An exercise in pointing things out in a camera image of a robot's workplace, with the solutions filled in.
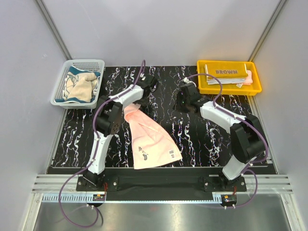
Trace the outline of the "light blue white towel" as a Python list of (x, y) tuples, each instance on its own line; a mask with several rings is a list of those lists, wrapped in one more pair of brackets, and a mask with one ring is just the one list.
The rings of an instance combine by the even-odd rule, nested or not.
[[(245, 82), (245, 78), (218, 78), (221, 84), (241, 84)], [(208, 85), (219, 84), (217, 80), (212, 77), (207, 77), (206, 82)]]

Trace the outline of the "brown towel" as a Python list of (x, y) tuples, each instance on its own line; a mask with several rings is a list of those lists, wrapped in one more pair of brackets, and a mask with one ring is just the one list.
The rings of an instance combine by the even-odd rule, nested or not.
[(248, 76), (245, 63), (241, 62), (212, 62), (205, 64), (207, 74), (216, 78), (240, 79)]

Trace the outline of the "pale pink towel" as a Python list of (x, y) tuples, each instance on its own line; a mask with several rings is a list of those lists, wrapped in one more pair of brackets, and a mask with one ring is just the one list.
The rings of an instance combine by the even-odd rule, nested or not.
[(131, 132), (135, 169), (160, 167), (182, 159), (169, 133), (142, 112), (139, 104), (128, 105), (124, 109), (124, 119)]

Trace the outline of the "pink rabbit towel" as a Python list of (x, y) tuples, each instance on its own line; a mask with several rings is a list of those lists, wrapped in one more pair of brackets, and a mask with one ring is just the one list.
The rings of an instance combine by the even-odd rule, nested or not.
[(247, 74), (248, 76), (245, 78), (245, 81), (243, 83), (236, 84), (237, 87), (241, 88), (242, 86), (250, 86), (253, 83), (252, 72), (247, 70)]

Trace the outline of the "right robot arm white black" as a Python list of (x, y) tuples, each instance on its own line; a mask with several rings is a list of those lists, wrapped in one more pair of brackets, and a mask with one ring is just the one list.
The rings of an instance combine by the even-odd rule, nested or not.
[(267, 159), (268, 142), (258, 117), (245, 117), (221, 107), (213, 99), (202, 96), (196, 84), (187, 78), (180, 84), (173, 109), (182, 113), (198, 114), (201, 118), (219, 125), (230, 135), (232, 156), (218, 179), (222, 190), (231, 190), (249, 166)]

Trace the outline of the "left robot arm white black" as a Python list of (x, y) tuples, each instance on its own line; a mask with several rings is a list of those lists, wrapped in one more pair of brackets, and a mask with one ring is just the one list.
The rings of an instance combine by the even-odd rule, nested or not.
[(157, 88), (158, 80), (152, 76), (144, 76), (135, 84), (114, 96), (99, 98), (93, 118), (94, 141), (89, 162), (83, 172), (83, 179), (91, 189), (97, 191), (103, 187), (103, 173), (105, 159), (112, 137), (118, 132), (122, 124), (122, 112), (132, 103), (145, 103)]

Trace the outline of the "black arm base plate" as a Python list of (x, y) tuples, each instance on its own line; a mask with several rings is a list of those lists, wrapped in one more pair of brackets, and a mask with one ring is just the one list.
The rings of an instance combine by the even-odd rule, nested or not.
[(188, 188), (204, 192), (246, 192), (244, 177), (227, 180), (221, 167), (158, 167), (142, 170), (133, 168), (107, 168), (93, 177), (96, 184), (84, 176), (78, 177), (77, 191), (116, 192), (133, 187), (140, 188)]

